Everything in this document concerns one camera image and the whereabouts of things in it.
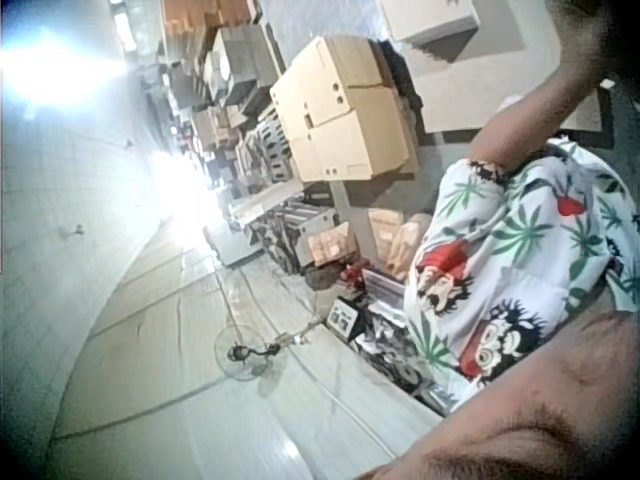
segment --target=white box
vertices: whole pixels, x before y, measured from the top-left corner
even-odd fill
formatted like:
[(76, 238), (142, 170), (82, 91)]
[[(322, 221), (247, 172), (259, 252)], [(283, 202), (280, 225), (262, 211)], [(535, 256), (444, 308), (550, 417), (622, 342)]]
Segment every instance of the white box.
[(480, 27), (472, 0), (380, 0), (391, 37), (420, 46)]

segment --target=tiled floor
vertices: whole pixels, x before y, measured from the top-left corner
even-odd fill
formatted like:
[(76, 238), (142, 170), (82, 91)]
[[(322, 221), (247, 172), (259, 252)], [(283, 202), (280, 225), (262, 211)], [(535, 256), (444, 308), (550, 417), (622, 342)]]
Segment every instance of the tiled floor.
[(285, 288), (266, 256), (236, 269), (204, 245), (157, 256), (183, 248), (171, 238), (169, 225), (145, 247), (80, 354), (50, 446), (55, 477), (351, 478), (438, 423), (324, 327), (253, 381), (225, 376), (220, 331), (272, 341), (320, 299)]

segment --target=white wall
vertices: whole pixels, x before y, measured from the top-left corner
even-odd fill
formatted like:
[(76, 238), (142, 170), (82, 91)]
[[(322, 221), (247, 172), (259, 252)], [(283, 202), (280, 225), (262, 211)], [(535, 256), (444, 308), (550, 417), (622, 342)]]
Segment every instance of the white wall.
[(33, 121), (3, 92), (2, 437), (30, 467), (95, 319), (159, 226), (152, 141), (131, 92), (122, 79)]

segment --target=hand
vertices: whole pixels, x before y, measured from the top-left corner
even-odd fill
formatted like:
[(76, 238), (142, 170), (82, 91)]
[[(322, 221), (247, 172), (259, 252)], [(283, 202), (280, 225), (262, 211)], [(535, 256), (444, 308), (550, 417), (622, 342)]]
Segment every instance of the hand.
[(610, 0), (547, 0), (562, 45), (561, 64), (606, 73), (613, 67)]

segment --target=cartoon character print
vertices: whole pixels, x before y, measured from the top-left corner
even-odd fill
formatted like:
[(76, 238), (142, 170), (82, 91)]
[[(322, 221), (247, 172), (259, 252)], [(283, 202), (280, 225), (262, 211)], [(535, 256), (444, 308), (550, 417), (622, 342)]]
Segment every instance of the cartoon character print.
[(503, 300), (481, 321), (460, 357), (460, 372), (485, 385), (540, 346), (541, 320), (518, 300)]
[(416, 262), (418, 301), (423, 311), (442, 316), (469, 298), (473, 278), (465, 275), (468, 248), (469, 242), (457, 240), (435, 247)]

